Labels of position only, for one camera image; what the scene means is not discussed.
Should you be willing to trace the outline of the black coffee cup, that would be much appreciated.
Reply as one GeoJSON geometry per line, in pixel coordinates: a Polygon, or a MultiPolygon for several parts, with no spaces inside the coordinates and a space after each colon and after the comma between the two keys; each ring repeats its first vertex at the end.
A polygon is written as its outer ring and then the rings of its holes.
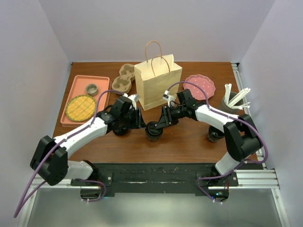
{"type": "Polygon", "coordinates": [[[149,122],[145,128],[147,139],[151,142],[156,142],[163,134],[163,129],[157,129],[157,122],[149,122]]]}
{"type": "Polygon", "coordinates": [[[207,138],[211,142],[217,142],[224,138],[224,133],[213,126],[209,126],[207,138]]]}

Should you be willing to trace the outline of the black cup lid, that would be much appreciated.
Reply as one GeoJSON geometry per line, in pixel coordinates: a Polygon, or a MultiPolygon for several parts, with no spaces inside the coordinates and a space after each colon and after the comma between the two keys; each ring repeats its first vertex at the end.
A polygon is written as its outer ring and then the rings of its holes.
{"type": "Polygon", "coordinates": [[[149,136],[161,136],[163,134],[163,129],[157,129],[158,122],[152,121],[146,125],[145,132],[149,136]]]}

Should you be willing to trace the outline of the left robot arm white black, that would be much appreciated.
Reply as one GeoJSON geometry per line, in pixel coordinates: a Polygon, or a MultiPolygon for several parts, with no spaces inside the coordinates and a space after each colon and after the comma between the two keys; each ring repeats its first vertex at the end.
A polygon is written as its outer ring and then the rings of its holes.
{"type": "Polygon", "coordinates": [[[123,136],[130,129],[145,128],[141,109],[136,106],[138,99],[138,95],[121,96],[80,127],[55,138],[44,136],[30,167],[50,186],[63,179],[81,179],[86,185],[94,185],[100,179],[98,168],[87,160],[77,162],[69,158],[84,145],[111,131],[123,136]]]}

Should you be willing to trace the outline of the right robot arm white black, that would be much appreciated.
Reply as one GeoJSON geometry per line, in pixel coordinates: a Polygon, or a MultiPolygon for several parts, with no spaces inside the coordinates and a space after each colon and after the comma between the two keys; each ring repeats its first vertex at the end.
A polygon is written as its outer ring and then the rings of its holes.
{"type": "Polygon", "coordinates": [[[174,96],[168,90],[164,92],[163,99],[168,104],[163,106],[161,117],[155,123],[157,134],[162,133],[166,127],[176,125],[179,119],[187,117],[209,124],[220,137],[225,138],[227,152],[213,166],[211,175],[204,177],[204,180],[211,180],[217,186],[223,185],[228,180],[228,175],[244,164],[250,155],[266,148],[249,115],[229,114],[211,107],[208,101],[196,101],[188,89],[178,92],[177,96],[179,105],[174,104],[174,96]]]}

